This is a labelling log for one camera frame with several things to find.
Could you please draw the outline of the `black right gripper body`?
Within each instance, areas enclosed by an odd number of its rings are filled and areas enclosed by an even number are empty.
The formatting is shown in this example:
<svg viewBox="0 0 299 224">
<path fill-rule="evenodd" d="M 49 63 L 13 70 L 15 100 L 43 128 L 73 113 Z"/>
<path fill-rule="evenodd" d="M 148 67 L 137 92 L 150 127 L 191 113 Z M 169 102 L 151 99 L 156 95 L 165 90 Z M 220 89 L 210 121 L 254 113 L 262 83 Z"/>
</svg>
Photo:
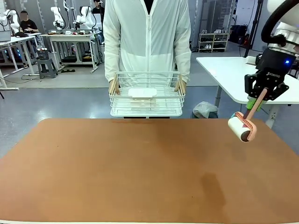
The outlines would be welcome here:
<svg viewBox="0 0 299 224">
<path fill-rule="evenodd" d="M 258 88 L 289 88 L 284 80 L 295 60 L 294 55 L 266 49 L 256 65 Z"/>
</svg>

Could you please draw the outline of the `person's left hand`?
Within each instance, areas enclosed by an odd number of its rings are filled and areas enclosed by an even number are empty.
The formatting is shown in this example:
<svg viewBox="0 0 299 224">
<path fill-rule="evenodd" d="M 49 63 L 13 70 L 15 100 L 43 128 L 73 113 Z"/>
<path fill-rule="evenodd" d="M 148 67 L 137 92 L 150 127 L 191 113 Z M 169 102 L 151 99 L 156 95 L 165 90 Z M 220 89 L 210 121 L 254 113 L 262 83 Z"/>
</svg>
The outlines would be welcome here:
<svg viewBox="0 0 299 224">
<path fill-rule="evenodd" d="M 175 92 L 180 91 L 181 93 L 185 94 L 186 91 L 186 82 L 182 79 L 178 79 L 174 88 Z"/>
</svg>

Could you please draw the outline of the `person's right hand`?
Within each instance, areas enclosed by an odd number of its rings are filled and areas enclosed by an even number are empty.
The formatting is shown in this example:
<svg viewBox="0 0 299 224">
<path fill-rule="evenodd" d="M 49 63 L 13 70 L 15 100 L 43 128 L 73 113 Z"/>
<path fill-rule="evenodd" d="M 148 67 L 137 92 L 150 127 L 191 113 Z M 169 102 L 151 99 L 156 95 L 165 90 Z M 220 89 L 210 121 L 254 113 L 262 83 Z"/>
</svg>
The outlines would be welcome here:
<svg viewBox="0 0 299 224">
<path fill-rule="evenodd" d="M 110 95 L 116 94 L 119 95 L 120 94 L 120 90 L 119 90 L 119 82 L 117 78 L 114 78 L 113 80 L 111 80 L 109 82 L 109 90 L 108 93 Z"/>
</svg>

